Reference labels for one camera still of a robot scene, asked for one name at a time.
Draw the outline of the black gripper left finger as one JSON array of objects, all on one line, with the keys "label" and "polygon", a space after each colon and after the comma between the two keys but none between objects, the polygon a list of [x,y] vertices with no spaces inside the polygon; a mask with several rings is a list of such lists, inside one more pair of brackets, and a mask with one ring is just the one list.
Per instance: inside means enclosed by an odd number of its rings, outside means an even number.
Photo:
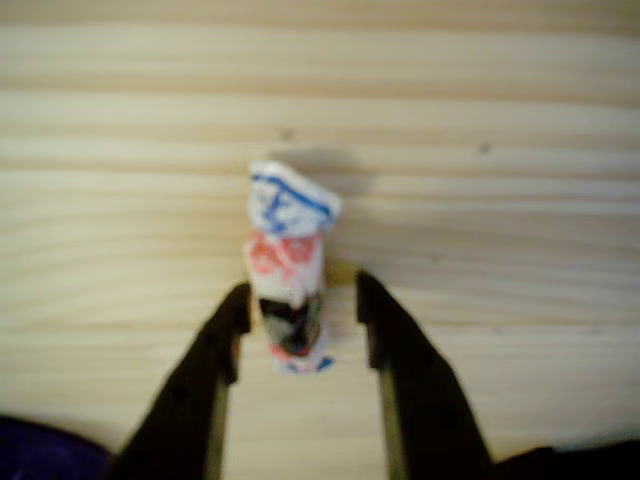
[{"label": "black gripper left finger", "polygon": [[112,463],[114,479],[220,479],[230,387],[250,331],[251,289],[234,286],[168,375]]}]

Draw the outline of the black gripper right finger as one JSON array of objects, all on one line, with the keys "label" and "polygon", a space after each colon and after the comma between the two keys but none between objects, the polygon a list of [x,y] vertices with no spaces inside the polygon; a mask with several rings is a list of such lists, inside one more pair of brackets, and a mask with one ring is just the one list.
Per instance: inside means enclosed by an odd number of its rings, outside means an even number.
[{"label": "black gripper right finger", "polygon": [[418,323],[366,271],[357,321],[378,373],[389,479],[492,479],[495,467],[456,375]]}]

